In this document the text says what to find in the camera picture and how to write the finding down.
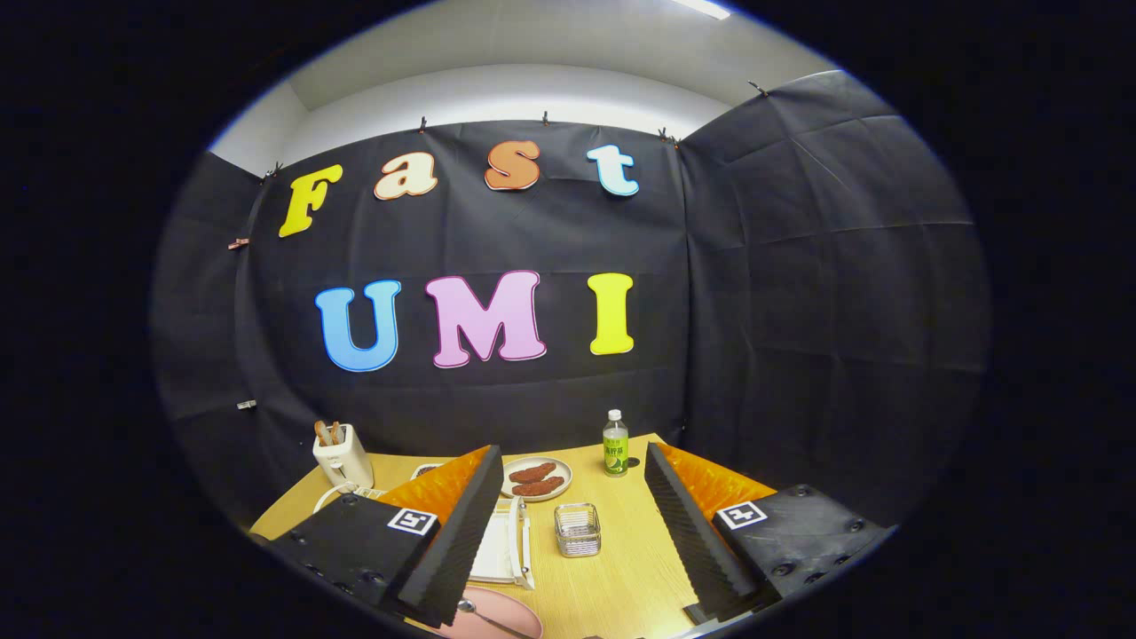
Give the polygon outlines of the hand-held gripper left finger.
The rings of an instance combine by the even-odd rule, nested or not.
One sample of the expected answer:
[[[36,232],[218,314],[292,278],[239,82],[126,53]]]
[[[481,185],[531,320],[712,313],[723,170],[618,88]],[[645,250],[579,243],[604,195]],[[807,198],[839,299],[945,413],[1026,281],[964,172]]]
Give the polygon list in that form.
[[[325,594],[387,623],[454,622],[503,479],[482,446],[371,499],[342,493],[266,549]]]

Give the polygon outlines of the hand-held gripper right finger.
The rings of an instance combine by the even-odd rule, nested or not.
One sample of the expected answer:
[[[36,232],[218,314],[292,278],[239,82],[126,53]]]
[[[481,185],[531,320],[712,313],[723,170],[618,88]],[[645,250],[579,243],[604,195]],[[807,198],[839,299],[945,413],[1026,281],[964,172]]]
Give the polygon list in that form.
[[[708,619],[766,613],[818,590],[893,534],[815,486],[775,490],[651,442],[644,478]]]

